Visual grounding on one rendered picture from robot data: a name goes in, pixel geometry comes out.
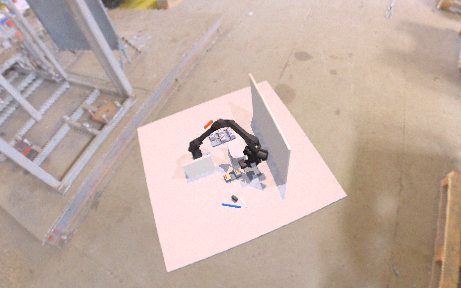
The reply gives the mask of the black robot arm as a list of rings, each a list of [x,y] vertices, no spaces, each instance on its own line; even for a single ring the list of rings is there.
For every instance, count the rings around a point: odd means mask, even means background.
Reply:
[[[211,125],[211,127],[207,131],[205,131],[202,135],[200,135],[199,137],[189,142],[189,147],[187,150],[188,152],[191,152],[193,160],[202,157],[202,152],[199,149],[199,147],[203,144],[202,141],[205,138],[207,138],[210,134],[212,134],[214,131],[217,131],[220,128],[226,128],[226,127],[230,127],[232,130],[234,130],[239,136],[241,136],[244,139],[245,143],[248,145],[248,146],[245,146],[244,148],[244,151],[243,151],[244,156],[247,155],[247,158],[249,156],[250,158],[256,157],[264,161],[267,160],[268,155],[269,155],[268,150],[261,149],[259,139],[256,136],[249,134],[241,126],[239,126],[234,120],[222,119],[222,118],[216,120]]]

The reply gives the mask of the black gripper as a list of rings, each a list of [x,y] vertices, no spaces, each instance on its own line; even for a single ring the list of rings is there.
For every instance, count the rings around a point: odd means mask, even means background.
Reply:
[[[264,160],[262,160],[262,161],[264,161]],[[261,161],[261,159],[258,159],[258,158],[256,158],[256,157],[250,158],[250,157],[248,156],[248,159],[247,159],[247,160],[241,159],[241,160],[239,160],[238,162],[239,162],[239,165],[240,165],[241,169],[244,169],[244,168],[246,168],[246,167],[247,167],[247,168],[248,168],[248,167],[252,168],[252,167],[251,167],[251,164],[252,164],[252,163],[256,163],[256,166],[257,166],[257,165],[260,164],[262,161]],[[251,163],[251,164],[250,164],[250,163]]]

